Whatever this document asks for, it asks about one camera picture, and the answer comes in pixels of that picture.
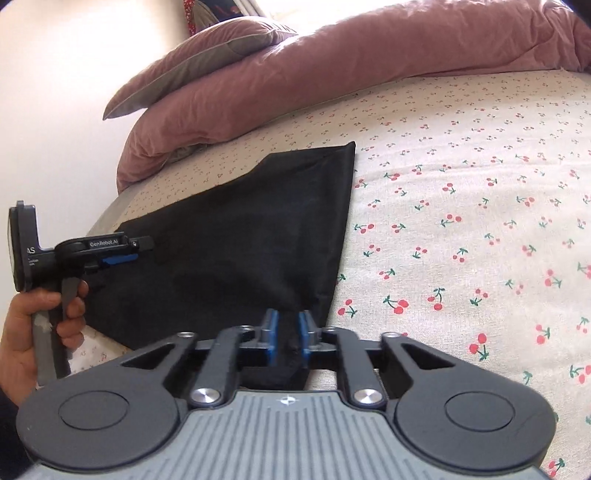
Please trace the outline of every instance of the hand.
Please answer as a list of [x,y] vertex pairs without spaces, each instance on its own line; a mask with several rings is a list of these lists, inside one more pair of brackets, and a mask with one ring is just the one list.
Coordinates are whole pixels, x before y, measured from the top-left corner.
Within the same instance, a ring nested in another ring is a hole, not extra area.
[[[76,350],[84,341],[81,330],[86,325],[83,318],[86,308],[82,299],[87,293],[88,285],[81,281],[78,286],[79,296],[67,306],[68,319],[57,325],[61,342],[71,350]],[[31,315],[54,309],[60,302],[59,293],[42,288],[19,293],[12,299],[0,341],[0,388],[18,406],[31,394],[37,383]]]

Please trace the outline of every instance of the fabric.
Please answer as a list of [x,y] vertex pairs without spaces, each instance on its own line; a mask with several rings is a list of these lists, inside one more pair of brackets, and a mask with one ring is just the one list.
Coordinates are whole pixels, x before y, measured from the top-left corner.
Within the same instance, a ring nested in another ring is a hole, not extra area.
[[17,406],[0,390],[0,478],[12,480],[31,466],[17,434]]
[[[544,471],[584,480],[591,473],[590,99],[591,77],[564,71],[382,85],[167,166],[137,185],[110,230],[231,181],[273,151],[355,140],[328,323],[373,340],[405,332],[536,389],[558,418]],[[72,367],[106,361],[114,350],[100,335],[89,338]],[[311,386],[334,384],[323,373]]]
[[240,17],[206,28],[138,73],[113,96],[103,120],[158,102],[192,80],[277,45],[295,31],[260,17]]
[[207,5],[197,0],[193,4],[193,23],[196,31],[201,32],[201,30],[219,23],[219,20]]
[[396,78],[580,71],[590,61],[591,30],[553,2],[391,5],[291,38],[166,96],[130,132],[118,190],[156,173],[179,147],[227,141],[285,113]]
[[354,156],[353,142],[271,154],[239,179],[123,223],[155,248],[88,276],[86,321],[135,349],[187,330],[215,338],[260,325],[269,308],[287,312],[280,335],[297,358],[291,378],[300,364],[297,313],[310,310],[324,324],[332,301]]

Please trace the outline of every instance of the mattress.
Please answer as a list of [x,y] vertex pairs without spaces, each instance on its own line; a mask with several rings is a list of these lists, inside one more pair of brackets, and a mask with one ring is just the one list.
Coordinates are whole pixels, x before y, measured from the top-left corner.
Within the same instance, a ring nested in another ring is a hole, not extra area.
[[[591,464],[591,93],[564,71],[415,78],[292,113],[132,186],[92,233],[248,172],[265,155],[357,144],[331,325],[386,331],[536,389],[542,465]],[[86,331],[73,370],[125,351]],[[331,385],[317,374],[312,388]]]

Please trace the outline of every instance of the cherry print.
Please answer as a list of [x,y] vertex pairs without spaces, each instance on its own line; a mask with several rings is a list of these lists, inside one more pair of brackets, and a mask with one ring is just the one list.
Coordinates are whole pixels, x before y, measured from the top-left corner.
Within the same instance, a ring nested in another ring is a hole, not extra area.
[[478,344],[477,343],[471,343],[468,346],[468,351],[472,354],[472,355],[476,355],[477,353],[480,355],[479,358],[479,362],[482,362],[483,360],[486,360],[489,356],[488,351],[486,351],[486,335],[484,333],[479,333],[478,334]]

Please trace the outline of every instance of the gray textured grip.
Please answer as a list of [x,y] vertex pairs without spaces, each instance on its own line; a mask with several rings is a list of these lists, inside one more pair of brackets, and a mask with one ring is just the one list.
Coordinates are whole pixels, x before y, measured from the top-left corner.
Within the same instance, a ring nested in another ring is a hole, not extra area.
[[[22,480],[460,480],[407,451],[379,413],[336,392],[240,391],[226,407],[195,410],[160,452],[93,475],[31,468]],[[495,477],[547,480],[537,468]]]

